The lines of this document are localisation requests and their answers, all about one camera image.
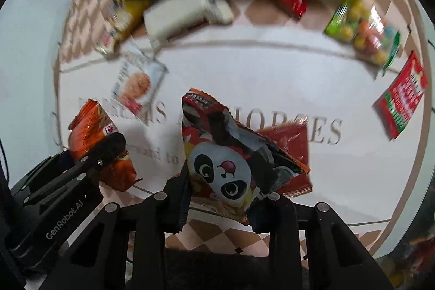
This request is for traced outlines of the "red crown spicy strip packet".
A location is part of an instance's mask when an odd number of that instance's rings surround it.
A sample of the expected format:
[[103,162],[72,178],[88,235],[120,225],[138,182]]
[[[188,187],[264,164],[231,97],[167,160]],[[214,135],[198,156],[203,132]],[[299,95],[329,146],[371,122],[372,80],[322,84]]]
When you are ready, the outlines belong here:
[[406,129],[427,86],[422,63],[412,51],[396,79],[374,104],[389,140]]

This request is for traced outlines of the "colourful candy bag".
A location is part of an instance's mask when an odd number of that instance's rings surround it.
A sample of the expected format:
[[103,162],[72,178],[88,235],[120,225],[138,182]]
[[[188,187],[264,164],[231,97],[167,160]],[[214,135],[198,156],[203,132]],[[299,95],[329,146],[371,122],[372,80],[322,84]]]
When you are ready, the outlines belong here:
[[400,30],[377,8],[363,0],[343,0],[324,29],[326,36],[350,45],[357,57],[377,66],[385,75],[401,47]]

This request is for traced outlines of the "white tissue pack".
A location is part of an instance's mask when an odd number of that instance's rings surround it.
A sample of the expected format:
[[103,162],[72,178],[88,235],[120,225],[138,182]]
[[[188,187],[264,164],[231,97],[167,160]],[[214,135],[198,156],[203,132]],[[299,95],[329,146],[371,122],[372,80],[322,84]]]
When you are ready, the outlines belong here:
[[227,0],[159,0],[144,11],[147,36],[157,43],[196,24],[228,25],[233,21]]

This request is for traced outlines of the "orange snack bag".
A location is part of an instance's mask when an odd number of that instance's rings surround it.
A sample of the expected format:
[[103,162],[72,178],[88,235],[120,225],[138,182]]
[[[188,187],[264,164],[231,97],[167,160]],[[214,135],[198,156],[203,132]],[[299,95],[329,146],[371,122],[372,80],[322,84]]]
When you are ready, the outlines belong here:
[[[94,147],[101,148],[109,135],[119,132],[102,105],[88,99],[68,126],[68,148],[75,160],[84,157]],[[127,150],[111,163],[104,163],[100,180],[114,190],[124,192],[139,182]]]

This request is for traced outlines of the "yellow panda snack bag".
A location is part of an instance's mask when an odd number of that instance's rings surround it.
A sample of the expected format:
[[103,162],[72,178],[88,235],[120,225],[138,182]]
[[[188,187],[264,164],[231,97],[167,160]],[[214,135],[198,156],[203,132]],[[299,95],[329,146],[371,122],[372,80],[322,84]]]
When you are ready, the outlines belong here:
[[102,55],[114,54],[116,47],[143,22],[143,13],[152,5],[149,0],[112,0],[107,26],[94,48]]

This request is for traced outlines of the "red panda snack bag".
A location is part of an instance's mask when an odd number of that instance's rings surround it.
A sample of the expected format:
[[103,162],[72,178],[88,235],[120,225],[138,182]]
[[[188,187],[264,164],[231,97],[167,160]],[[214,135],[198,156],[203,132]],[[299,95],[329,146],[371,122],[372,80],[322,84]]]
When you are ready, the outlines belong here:
[[182,98],[182,110],[193,200],[215,213],[248,224],[252,202],[278,193],[306,169],[203,91],[190,89]]

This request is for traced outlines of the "white cookie snack packet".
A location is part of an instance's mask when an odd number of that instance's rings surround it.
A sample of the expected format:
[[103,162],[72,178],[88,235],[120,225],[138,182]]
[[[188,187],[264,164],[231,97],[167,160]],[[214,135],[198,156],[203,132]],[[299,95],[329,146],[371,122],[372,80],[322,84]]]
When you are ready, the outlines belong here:
[[143,122],[166,74],[167,67],[142,54],[129,51],[123,56],[112,97]]

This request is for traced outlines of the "checkered table mat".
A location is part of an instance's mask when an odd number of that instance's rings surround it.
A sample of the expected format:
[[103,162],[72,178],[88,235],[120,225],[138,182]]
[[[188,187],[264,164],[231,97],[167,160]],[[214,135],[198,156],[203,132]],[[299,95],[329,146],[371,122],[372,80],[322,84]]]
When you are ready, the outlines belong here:
[[313,190],[298,203],[327,202],[376,257],[390,253],[411,226],[434,170],[434,97],[428,91],[406,130],[389,140],[373,109],[416,51],[433,75],[434,25],[418,0],[365,0],[402,35],[401,54],[386,73],[350,46],[324,35],[341,0],[312,0],[294,21],[268,0],[227,0],[230,26],[202,26],[175,39],[157,58],[168,72],[144,120],[111,96],[122,59],[94,44],[110,0],[68,0],[55,66],[56,142],[87,99],[97,100],[125,135],[138,197],[159,191],[184,160],[181,99],[202,90],[235,119],[259,130],[307,120]]

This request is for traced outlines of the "red jelly cup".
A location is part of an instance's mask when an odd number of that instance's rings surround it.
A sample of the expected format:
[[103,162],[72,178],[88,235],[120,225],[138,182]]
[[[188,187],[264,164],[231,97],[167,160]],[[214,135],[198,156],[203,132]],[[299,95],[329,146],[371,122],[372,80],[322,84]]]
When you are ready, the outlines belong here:
[[277,144],[284,152],[298,160],[306,169],[298,177],[292,178],[289,182],[278,189],[278,193],[293,198],[310,193],[313,186],[310,181],[309,172],[309,150],[306,116],[258,130],[261,135],[268,137]]

